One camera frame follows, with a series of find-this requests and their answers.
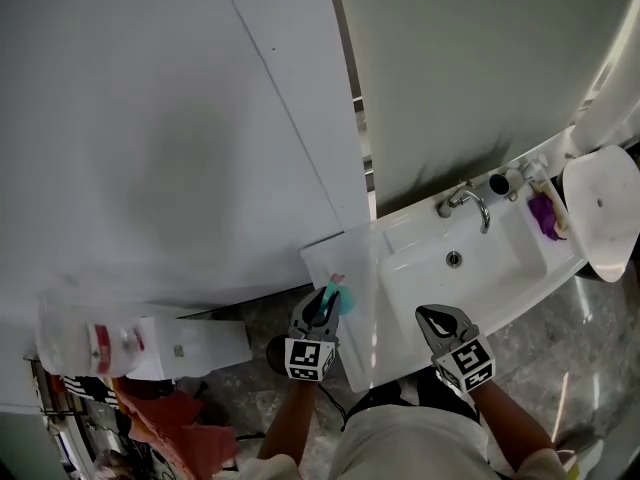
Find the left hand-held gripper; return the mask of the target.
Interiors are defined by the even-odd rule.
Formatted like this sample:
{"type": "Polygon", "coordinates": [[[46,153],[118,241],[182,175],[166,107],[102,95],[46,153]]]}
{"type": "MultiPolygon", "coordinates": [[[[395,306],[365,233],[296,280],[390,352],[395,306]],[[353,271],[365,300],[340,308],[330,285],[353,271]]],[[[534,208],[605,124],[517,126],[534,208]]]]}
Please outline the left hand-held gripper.
{"type": "Polygon", "coordinates": [[[322,381],[336,359],[341,294],[335,292],[329,299],[325,328],[314,328],[323,319],[324,292],[320,288],[307,294],[293,309],[285,339],[285,370],[291,379],[322,381]]]}

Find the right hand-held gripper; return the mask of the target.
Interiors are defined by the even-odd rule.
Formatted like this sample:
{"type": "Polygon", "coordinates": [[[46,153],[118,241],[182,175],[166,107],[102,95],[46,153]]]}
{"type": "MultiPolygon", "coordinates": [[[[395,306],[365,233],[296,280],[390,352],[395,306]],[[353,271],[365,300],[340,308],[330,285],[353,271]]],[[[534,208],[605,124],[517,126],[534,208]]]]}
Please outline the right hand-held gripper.
{"type": "MultiPolygon", "coordinates": [[[[461,338],[472,327],[461,309],[448,305],[422,305],[416,308],[415,316],[434,354],[442,349],[441,338],[461,338]]],[[[441,354],[433,363],[443,378],[461,393],[470,393],[495,375],[495,356],[483,334],[441,354]]]]}

